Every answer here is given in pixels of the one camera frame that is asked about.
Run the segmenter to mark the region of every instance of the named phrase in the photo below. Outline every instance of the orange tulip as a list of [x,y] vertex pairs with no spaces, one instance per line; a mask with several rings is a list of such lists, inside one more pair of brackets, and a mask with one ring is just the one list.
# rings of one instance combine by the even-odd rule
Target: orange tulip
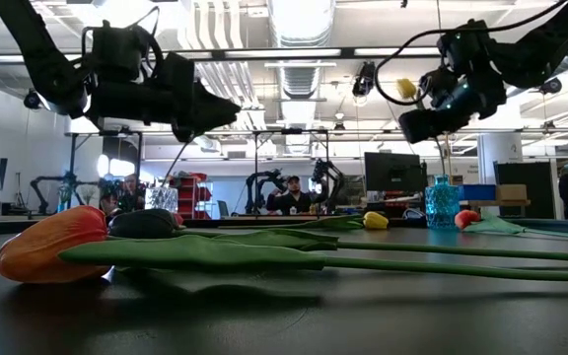
[[58,258],[74,246],[107,238],[105,214],[79,206],[47,217],[4,243],[0,249],[0,274],[25,283],[64,283],[100,277],[106,266],[67,263]]

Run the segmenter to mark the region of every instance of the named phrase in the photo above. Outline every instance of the vase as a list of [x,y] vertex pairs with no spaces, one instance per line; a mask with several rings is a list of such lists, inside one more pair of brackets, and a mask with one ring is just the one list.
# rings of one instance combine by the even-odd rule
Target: vase
[[435,176],[435,184],[426,188],[426,222],[431,229],[455,229],[455,215],[460,213],[460,192],[449,184],[449,176]]

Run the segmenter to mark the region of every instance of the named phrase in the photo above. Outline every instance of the tulip stem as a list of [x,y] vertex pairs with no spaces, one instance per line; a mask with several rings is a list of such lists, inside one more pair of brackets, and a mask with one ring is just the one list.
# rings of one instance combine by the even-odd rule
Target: tulip stem
[[459,254],[459,255],[519,257],[519,258],[568,261],[568,252],[506,250],[506,249],[489,249],[489,248],[455,248],[455,247],[418,246],[418,245],[393,244],[393,243],[357,243],[357,242],[337,242],[336,246],[339,249],[437,252],[437,253],[448,253],[448,254]]
[[430,262],[369,260],[328,256],[325,259],[324,266],[388,271],[444,273],[517,280],[568,281],[567,271],[517,270],[501,267],[468,266]]

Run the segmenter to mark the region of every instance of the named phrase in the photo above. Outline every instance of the desk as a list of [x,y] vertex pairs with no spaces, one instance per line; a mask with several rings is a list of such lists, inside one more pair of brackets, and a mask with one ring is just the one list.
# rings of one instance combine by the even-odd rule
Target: desk
[[[539,236],[424,229],[335,235],[344,241],[568,252],[568,241]],[[0,235],[0,245],[9,237]],[[550,260],[338,254],[568,270],[568,262]],[[568,355],[568,283],[336,268],[113,274],[105,283],[43,287],[0,277],[0,354]]]

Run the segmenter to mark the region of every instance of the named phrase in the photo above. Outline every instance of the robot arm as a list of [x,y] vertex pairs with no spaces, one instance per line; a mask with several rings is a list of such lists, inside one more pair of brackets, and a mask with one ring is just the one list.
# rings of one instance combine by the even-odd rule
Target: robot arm
[[[332,180],[332,191],[329,194],[328,179]],[[319,159],[315,164],[313,182],[321,184],[321,194],[315,197],[313,203],[326,202],[327,212],[331,212],[334,209],[336,196],[339,194],[345,183],[343,173],[334,165],[333,162],[324,162]]]
[[399,118],[410,143],[455,132],[468,125],[474,113],[479,119],[493,115],[507,101],[504,82],[528,89],[549,79],[568,52],[568,2],[516,43],[498,43],[490,38],[485,22],[470,20],[442,35],[437,46],[448,65],[420,80],[433,109],[409,111]]
[[[0,18],[21,50],[43,105],[72,118],[84,115],[99,130],[105,117],[160,122],[170,124],[175,137],[186,142],[233,123],[240,111],[194,83],[193,62],[172,52],[164,58],[155,38],[136,24],[116,29],[104,22],[85,29],[83,38],[93,32],[93,48],[70,62],[29,0],[0,0]],[[149,75],[141,63],[150,49],[156,64]],[[140,72],[144,79],[138,82]]]
[[[284,179],[280,176],[281,172],[279,170],[273,170],[270,172],[260,172],[260,173],[253,173],[249,177],[245,184],[247,185],[247,205],[245,205],[245,212],[247,214],[252,214],[256,212],[257,209],[261,208],[264,205],[264,197],[262,196],[262,186],[265,182],[273,182],[277,188],[281,191],[286,191],[287,187],[284,184]],[[255,200],[253,200],[253,184],[255,183],[257,187],[257,196]]]

